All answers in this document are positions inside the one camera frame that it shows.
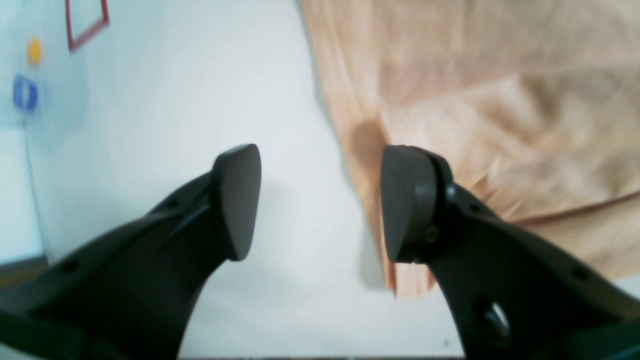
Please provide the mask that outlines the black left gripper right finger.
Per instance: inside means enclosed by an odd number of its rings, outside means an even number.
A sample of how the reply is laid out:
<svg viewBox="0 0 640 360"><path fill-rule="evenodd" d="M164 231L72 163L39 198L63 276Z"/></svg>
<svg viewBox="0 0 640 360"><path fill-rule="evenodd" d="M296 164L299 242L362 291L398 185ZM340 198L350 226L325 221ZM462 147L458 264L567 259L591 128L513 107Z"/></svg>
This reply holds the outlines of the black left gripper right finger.
<svg viewBox="0 0 640 360"><path fill-rule="evenodd" d="M440 155L387 145L385 248L425 264L469 360L637 360L639 301L573 255L503 221Z"/></svg>

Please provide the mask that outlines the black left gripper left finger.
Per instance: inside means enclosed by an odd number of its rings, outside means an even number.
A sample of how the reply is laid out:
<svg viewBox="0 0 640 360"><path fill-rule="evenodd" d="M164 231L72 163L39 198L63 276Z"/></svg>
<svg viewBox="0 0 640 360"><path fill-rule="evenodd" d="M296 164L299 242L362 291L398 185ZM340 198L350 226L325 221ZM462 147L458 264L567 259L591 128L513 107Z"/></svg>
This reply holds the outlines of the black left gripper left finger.
<svg viewBox="0 0 640 360"><path fill-rule="evenodd" d="M149 213L1 294L1 342L52 360L175 360L201 290L252 245L258 146L220 153L212 170Z"/></svg>

